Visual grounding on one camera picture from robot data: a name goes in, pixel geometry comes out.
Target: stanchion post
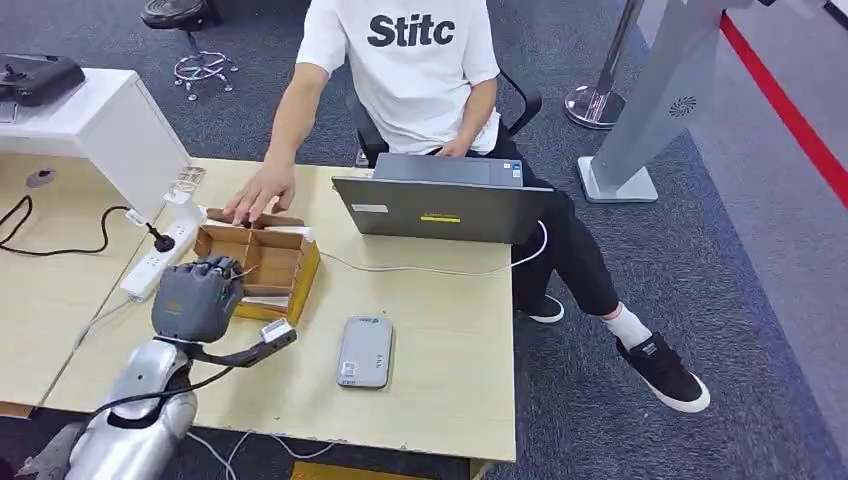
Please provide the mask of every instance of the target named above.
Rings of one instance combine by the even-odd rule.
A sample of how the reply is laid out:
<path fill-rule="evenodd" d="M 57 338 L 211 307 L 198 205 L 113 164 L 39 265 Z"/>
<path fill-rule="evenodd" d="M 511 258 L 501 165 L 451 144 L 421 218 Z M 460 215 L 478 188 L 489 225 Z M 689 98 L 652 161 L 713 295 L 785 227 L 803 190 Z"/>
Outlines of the stanchion post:
<path fill-rule="evenodd" d="M 612 86 L 618 73 L 627 33 L 639 18 L 644 0 L 627 0 L 621 20 L 612 37 L 612 45 L 601 68 L 595 88 L 577 87 L 565 97 L 565 113 L 578 125 L 596 130 L 609 130 L 618 120 L 626 102 Z"/>

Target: red stripe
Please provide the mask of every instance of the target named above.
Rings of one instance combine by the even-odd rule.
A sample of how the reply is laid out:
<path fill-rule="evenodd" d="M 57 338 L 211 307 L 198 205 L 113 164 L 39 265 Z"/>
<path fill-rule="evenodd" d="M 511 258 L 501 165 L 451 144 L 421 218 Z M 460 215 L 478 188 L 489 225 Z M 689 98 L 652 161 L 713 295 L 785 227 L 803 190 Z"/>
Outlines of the red stripe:
<path fill-rule="evenodd" d="M 789 96 L 768 71 L 760 57 L 748 44 L 748 41 L 739 33 L 739 29 L 727 16 L 727 12 L 721 16 L 721 31 L 724 32 L 730 46 L 736 51 L 736 55 L 742 60 L 760 91 L 763 92 L 772 108 L 783 120 L 783 124 L 795 137 L 795 141 L 807 154 L 807 157 L 836 193 L 836 196 L 842 200 L 842 205 L 848 208 L 848 172 L 845 171 L 839 159 L 827 148 L 827 145 L 810 126 L 810 122 L 801 115 L 798 108 L 789 100 Z"/>

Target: laptop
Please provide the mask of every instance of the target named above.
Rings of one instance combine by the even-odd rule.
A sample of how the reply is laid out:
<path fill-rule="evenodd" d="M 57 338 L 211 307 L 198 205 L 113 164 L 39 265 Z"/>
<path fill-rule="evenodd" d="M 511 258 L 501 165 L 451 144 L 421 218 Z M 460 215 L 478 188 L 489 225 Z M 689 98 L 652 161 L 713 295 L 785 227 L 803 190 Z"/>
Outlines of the laptop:
<path fill-rule="evenodd" d="M 333 177 L 363 234 L 517 244 L 538 228 L 550 188 L 521 161 L 381 154 L 372 178 Z"/>

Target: shoe sole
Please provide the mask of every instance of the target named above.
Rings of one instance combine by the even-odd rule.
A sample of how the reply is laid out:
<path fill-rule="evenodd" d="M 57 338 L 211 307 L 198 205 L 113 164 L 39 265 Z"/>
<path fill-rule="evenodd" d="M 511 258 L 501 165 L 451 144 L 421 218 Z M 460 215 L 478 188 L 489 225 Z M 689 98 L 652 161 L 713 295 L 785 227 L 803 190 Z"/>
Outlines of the shoe sole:
<path fill-rule="evenodd" d="M 701 387 L 701 396 L 691 402 L 683 402 L 671 398 L 668 395 L 654 388 L 654 386 L 651 385 L 650 382 L 645 380 L 645 377 L 643 377 L 642 375 L 639 375 L 639 378 L 641 378 L 642 381 L 645 382 L 645 385 L 647 385 L 648 388 L 650 388 L 651 391 L 654 392 L 654 395 L 656 395 L 661 402 L 666 404 L 666 406 L 671 407 L 674 410 L 677 410 L 678 412 L 698 413 L 710 406 L 710 391 L 707 389 L 707 386 L 704 385 L 704 382 L 702 382 L 701 379 L 698 378 L 697 375 L 692 372 L 689 372 L 689 375 L 692 375 L 695 381 L 698 382 L 698 386 Z"/>
<path fill-rule="evenodd" d="M 553 317 L 534 317 L 533 315 L 527 315 L 527 316 L 532 318 L 533 320 L 536 320 L 539 323 L 556 323 L 556 322 L 562 320 L 562 317 L 565 315 L 565 307 L 563 307 L 562 304 L 559 302 L 559 300 L 557 300 L 556 298 L 554 298 L 550 295 L 545 295 L 545 296 L 550 298 L 551 300 L 557 302 L 557 305 L 559 305 L 559 313 L 554 315 Z"/>

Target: white t-shirt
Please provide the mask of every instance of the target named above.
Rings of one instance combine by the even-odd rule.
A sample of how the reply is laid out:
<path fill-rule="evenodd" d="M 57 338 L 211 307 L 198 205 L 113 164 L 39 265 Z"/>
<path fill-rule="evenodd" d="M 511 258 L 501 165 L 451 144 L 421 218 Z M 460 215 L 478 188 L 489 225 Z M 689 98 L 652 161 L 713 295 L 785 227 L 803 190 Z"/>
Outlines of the white t-shirt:
<path fill-rule="evenodd" d="M 500 73 L 486 0 L 312 0 L 297 63 L 332 73 L 345 54 L 360 101 L 397 153 L 455 139 L 471 86 Z M 492 112 L 472 150 L 494 148 L 499 120 Z"/>

